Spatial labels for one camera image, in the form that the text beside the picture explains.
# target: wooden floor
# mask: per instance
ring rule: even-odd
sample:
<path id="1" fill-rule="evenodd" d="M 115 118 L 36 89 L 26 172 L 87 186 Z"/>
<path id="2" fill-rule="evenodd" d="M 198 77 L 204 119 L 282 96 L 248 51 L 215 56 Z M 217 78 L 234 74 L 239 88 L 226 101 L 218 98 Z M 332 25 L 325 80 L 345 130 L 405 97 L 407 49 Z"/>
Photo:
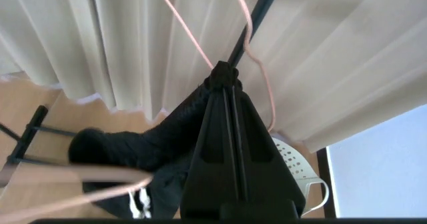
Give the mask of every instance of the wooden floor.
<path id="1" fill-rule="evenodd" d="M 143 132 L 153 126 L 153 124 L 145 120 L 141 112 L 128 113 L 119 111 L 111 113 L 101 100 L 96 100 L 86 105 L 78 105 L 74 101 L 68 100 L 62 91 L 38 87 L 28 80 L 0 81 L 0 97 L 0 122 L 16 131 L 19 135 L 22 134 L 25 125 L 39 105 L 46 105 L 49 108 L 43 125 L 67 131 L 77 132 L 85 127 L 97 127 L 110 132 L 125 130 Z M 38 132 L 26 155 L 66 163 L 69 143 L 70 137 Z M 15 144 L 14 140 L 0 133 L 0 167 L 3 166 Z M 298 147 L 298 150 L 318 171 L 316 155 L 309 154 L 306 149 L 301 147 Z M 18 177 L 20 170 L 28 167 L 28 165 L 22 163 L 18 166 L 12 180 L 0 194 L 0 213 L 34 207 L 81 194 L 81 184 L 77 178 L 74 183 L 70 184 L 47 185 L 39 183 L 28 186 L 14 183 L 13 179 Z M 315 205 L 321 199 L 320 187 L 312 188 L 308 205 Z M 42 217 L 113 218 L 104 210 L 90 204 L 50 213 Z M 323 210 L 319 209 L 309 213 L 306 217 L 324 217 Z M 20 223 L 28 223 L 32 220 L 28 219 L 20 221 Z"/>

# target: wall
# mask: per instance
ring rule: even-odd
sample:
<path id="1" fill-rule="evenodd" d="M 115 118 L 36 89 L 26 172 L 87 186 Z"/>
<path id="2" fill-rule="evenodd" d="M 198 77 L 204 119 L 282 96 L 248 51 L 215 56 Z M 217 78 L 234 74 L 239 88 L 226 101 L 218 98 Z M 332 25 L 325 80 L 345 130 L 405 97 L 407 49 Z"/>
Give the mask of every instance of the wall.
<path id="1" fill-rule="evenodd" d="M 328 149 L 339 217 L 427 217 L 427 105 Z"/>

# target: white laundry basket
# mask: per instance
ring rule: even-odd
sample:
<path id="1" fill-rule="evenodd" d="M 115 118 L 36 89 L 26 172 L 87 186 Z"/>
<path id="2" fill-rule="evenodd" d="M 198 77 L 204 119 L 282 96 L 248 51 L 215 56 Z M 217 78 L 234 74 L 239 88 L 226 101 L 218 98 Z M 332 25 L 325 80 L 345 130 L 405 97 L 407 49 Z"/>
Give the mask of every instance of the white laundry basket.
<path id="1" fill-rule="evenodd" d="M 301 153 L 299 153 L 293 147 L 289 146 L 283 141 L 280 141 L 279 139 L 276 139 L 274 137 L 272 137 L 272 139 L 274 144 L 276 144 L 276 147 L 278 148 L 280 154 L 282 155 L 283 160 L 285 161 L 286 165 L 294 176 L 298 187 L 301 189 L 301 192 L 304 194 L 304 197 L 306 199 L 308 197 L 308 192 L 310 190 L 311 184 L 321 183 L 325 186 L 326 192 L 323 201 L 315 207 L 306 207 L 302 215 L 305 215 L 310 211 L 319 209 L 323 205 L 325 205 L 329 197 L 329 187 L 326 182 L 316 175 L 312 166 L 310 166 L 308 161 L 301 155 Z"/>

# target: curtain fold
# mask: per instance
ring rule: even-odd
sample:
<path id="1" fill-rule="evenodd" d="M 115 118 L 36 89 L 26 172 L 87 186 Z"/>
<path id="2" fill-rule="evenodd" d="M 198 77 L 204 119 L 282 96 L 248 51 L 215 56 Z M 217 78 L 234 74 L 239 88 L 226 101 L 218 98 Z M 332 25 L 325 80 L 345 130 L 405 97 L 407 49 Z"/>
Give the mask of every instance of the curtain fold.
<path id="1" fill-rule="evenodd" d="M 227 60 L 245 25 L 238 1 L 171 1 L 211 62 Z M 427 103 L 427 0 L 275 0 L 251 47 L 275 130 L 310 151 Z M 244 55 L 238 69 L 269 123 L 259 67 Z M 148 119 L 209 73 L 163 0 L 0 0 L 0 75 L 21 70 Z"/>

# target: beige curtain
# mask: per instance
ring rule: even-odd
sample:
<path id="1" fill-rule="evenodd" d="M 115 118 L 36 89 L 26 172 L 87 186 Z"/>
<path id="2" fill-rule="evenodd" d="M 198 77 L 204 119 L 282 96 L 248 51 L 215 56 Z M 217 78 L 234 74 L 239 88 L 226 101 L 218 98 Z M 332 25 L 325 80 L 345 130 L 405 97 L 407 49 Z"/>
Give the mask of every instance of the beige curtain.
<path id="1" fill-rule="evenodd" d="M 227 60 L 245 23 L 238 2 L 172 1 L 209 59 Z M 275 130 L 310 151 L 427 103 L 427 0 L 275 0 L 252 49 Z M 238 68 L 269 123 L 259 68 L 245 55 Z M 0 74 L 20 70 L 148 119 L 209 73 L 163 0 L 0 0 Z"/>

